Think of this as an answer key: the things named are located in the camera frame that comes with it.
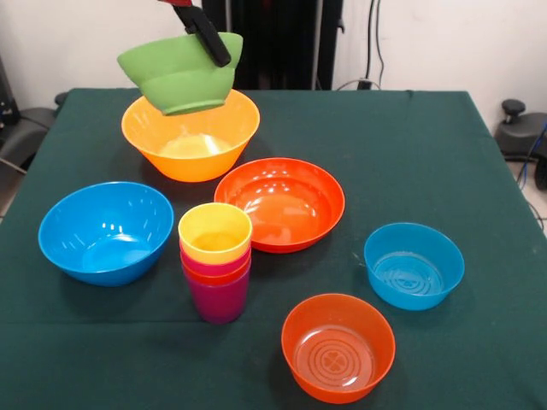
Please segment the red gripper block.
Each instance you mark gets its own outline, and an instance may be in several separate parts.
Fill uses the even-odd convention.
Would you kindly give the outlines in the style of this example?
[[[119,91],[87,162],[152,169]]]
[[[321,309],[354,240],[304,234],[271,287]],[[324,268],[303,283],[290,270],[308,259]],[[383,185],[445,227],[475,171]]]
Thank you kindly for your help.
[[[231,55],[214,25],[201,8],[192,3],[192,0],[160,1],[172,5],[175,14],[185,27],[185,31],[197,36],[202,47],[217,67],[225,67],[231,62]]]

